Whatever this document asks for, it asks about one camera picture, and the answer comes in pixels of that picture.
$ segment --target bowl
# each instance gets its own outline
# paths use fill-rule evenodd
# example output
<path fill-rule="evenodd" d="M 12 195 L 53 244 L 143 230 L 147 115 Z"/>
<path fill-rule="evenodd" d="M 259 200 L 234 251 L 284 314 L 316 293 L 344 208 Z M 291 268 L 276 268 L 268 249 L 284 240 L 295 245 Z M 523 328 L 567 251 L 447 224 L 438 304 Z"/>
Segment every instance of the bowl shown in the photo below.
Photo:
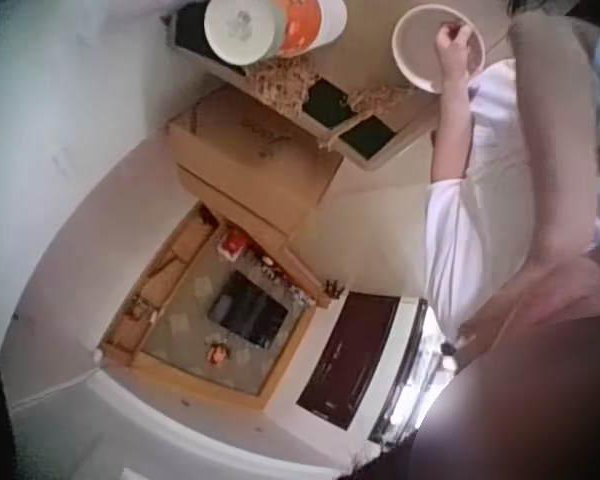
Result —
<path fill-rule="evenodd" d="M 469 75 L 471 78 L 484 68 L 486 48 L 475 25 L 462 13 L 444 5 L 427 4 L 405 13 L 393 31 L 391 47 L 396 65 L 416 87 L 440 93 L 442 70 L 435 49 L 435 38 L 445 23 L 470 25 Z"/>

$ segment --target wooden shelf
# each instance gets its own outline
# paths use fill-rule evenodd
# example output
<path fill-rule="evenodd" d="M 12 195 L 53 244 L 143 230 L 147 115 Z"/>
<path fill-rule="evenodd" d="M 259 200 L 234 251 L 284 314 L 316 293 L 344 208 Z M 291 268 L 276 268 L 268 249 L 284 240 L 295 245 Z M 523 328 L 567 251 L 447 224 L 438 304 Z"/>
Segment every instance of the wooden shelf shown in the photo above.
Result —
<path fill-rule="evenodd" d="M 162 245 L 125 299 L 100 348 L 107 358 L 130 365 L 206 245 L 215 243 L 221 223 L 210 224 L 201 203 Z"/>

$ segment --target hand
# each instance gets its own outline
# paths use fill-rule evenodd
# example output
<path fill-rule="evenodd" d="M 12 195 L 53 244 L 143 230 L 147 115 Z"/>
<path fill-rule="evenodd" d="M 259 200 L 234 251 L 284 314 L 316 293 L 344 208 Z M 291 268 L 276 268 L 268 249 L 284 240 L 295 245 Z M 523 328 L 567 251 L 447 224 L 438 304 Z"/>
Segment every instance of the hand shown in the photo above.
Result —
<path fill-rule="evenodd" d="M 469 25 L 445 24 L 436 36 L 436 52 L 442 68 L 443 83 L 466 82 L 469 78 Z"/>

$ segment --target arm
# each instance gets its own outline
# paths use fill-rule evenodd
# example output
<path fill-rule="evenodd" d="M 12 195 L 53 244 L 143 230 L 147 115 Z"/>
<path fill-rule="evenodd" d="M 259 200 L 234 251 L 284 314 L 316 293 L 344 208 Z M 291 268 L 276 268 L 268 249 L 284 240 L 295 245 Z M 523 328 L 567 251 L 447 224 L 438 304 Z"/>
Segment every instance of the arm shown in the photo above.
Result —
<path fill-rule="evenodd" d="M 508 319 L 524 317 L 516 309 L 525 296 L 556 267 L 586 253 L 593 239 L 596 135 L 587 53 L 568 21 L 537 13 L 518 17 L 511 40 L 535 226 L 521 270 L 460 329 L 473 339 L 460 363 L 488 351 Z"/>
<path fill-rule="evenodd" d="M 472 119 L 467 86 L 467 41 L 471 28 L 464 26 L 453 37 L 444 26 L 436 37 L 443 72 L 440 126 L 431 162 L 431 182 L 463 178 L 471 148 Z"/>

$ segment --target black tile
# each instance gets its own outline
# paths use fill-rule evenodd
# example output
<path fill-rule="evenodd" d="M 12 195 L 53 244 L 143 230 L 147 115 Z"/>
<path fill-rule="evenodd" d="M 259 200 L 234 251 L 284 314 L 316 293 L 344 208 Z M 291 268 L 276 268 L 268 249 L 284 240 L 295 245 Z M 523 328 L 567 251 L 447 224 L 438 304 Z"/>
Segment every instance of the black tile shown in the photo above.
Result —
<path fill-rule="evenodd" d="M 209 2 L 195 2 L 178 10 L 175 19 L 175 44 L 245 75 L 244 69 L 225 62 L 211 49 L 204 33 L 204 14 L 208 5 Z"/>
<path fill-rule="evenodd" d="M 302 110 L 327 128 L 334 128 L 353 116 L 347 94 L 324 79 L 309 89 Z"/>
<path fill-rule="evenodd" d="M 382 120 L 373 116 L 342 134 L 340 139 L 368 160 L 382 150 L 395 135 Z"/>

